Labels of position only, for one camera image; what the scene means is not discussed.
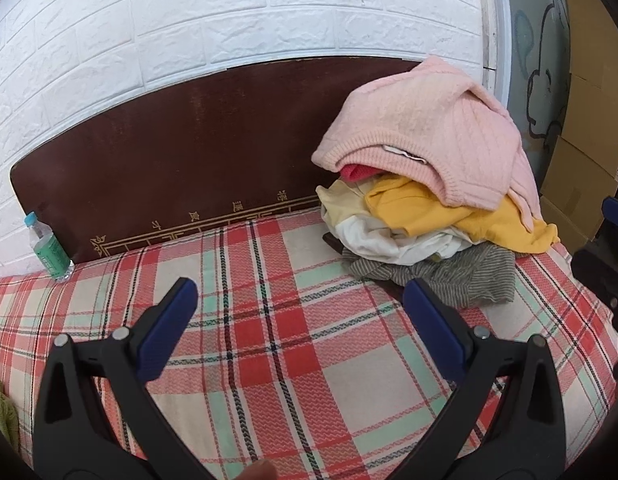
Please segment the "pink knit sweater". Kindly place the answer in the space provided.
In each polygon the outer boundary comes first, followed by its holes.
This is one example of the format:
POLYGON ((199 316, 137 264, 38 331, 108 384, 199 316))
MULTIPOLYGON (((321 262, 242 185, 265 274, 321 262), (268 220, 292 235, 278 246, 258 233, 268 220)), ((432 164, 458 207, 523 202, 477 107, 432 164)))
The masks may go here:
POLYGON ((362 165, 398 174, 449 207, 494 211, 510 197, 527 230, 541 217, 537 184, 509 112, 436 56, 353 90, 311 160, 332 172, 362 165))

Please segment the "green knit sweater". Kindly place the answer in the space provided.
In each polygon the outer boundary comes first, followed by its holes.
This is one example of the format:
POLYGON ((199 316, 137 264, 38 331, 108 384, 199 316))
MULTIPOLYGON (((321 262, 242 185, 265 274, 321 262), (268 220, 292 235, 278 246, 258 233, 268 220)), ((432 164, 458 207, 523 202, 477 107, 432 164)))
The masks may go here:
POLYGON ((19 422, 15 404, 4 392, 0 382, 0 431, 15 452, 19 451, 19 422))

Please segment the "brown cardboard sheet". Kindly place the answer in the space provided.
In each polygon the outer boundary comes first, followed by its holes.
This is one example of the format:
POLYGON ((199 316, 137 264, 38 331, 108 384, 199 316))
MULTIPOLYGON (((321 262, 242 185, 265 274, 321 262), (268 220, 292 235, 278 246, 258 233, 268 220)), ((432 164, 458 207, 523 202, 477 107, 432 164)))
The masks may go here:
POLYGON ((618 28, 601 0, 567 0, 567 10, 570 94, 540 203, 572 254, 594 239, 618 188, 618 28))

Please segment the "grey striped garment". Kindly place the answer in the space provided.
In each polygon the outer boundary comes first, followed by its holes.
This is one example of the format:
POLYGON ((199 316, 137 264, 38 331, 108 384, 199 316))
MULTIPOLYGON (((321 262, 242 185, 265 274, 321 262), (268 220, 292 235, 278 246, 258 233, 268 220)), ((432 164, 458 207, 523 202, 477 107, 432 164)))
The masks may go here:
POLYGON ((456 309, 506 304, 515 296, 515 255, 492 243, 472 246, 449 259, 423 260, 412 266, 358 257, 347 248, 343 258, 347 270, 361 280, 405 287, 422 278, 444 304, 456 309))

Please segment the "green label water bottle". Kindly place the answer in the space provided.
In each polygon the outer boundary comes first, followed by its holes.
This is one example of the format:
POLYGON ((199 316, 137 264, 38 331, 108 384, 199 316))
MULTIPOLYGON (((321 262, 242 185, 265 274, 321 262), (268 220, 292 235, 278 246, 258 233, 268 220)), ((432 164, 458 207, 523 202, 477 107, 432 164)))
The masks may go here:
POLYGON ((30 234, 30 245, 42 266, 56 282, 66 282, 74 272, 74 263, 62 248, 50 226, 33 212, 24 217, 24 225, 30 234))

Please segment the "yellow garment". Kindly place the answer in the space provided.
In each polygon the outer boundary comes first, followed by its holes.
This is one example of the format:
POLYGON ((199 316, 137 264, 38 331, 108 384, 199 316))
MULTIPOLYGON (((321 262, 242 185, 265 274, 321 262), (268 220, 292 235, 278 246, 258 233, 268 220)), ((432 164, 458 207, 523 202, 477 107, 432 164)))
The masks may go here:
POLYGON ((559 239, 558 228, 539 219, 524 226, 513 200, 506 196, 489 211, 469 206, 448 207, 425 185, 405 177, 384 176, 364 195, 372 216, 410 236, 454 228, 472 242, 490 242, 518 254, 542 254, 559 239))

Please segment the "plaid red bed sheet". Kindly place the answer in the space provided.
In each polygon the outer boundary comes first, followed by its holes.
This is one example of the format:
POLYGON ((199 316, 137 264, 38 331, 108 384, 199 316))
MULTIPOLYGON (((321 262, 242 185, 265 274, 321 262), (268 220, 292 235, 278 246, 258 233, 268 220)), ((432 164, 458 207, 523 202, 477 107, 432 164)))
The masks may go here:
MULTIPOLYGON (((131 326, 178 278, 196 311, 160 377, 147 385, 185 445, 219 479, 267 458, 281 479, 384 479, 424 436, 446 382, 387 290, 353 276, 323 240, 317 210, 247 221, 79 264, 65 283, 44 271, 0 278, 0 382, 19 422, 17 466, 33 462, 47 353, 60 334, 105 338, 131 326)), ((615 401, 611 313, 574 279, 556 244, 515 255, 515 296, 461 309, 496 337, 547 338, 570 464, 615 401)))

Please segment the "red garment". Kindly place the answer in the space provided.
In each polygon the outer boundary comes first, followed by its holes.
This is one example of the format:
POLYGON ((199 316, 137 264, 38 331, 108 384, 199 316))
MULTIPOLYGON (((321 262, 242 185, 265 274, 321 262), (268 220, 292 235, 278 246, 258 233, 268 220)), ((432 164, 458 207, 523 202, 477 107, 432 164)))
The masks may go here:
POLYGON ((379 174, 385 174, 385 170, 361 164, 347 164, 341 168, 339 174, 341 175, 341 180, 348 183, 355 183, 376 177, 379 174))

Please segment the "white cream garment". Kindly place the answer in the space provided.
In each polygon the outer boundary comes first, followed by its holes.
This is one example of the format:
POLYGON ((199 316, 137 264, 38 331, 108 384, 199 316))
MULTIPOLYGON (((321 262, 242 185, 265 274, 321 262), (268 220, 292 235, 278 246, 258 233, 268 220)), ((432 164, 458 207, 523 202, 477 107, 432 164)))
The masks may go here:
POLYGON ((321 217, 329 231, 355 255, 380 263, 412 266, 429 258, 445 260, 475 243, 461 231, 447 228, 419 236, 403 229, 390 229, 372 216, 364 201, 379 177, 358 182, 337 179, 329 188, 315 192, 321 203, 321 217))

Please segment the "dark brown wooden headboard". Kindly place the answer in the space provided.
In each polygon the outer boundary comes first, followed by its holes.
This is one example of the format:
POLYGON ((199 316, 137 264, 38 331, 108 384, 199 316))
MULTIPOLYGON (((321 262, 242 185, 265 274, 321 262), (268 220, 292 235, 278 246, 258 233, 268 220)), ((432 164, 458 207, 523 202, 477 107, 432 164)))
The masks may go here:
POLYGON ((334 175, 311 156, 349 93, 410 68, 335 56, 222 70, 85 120, 18 160, 10 183, 79 263, 312 208, 334 175))

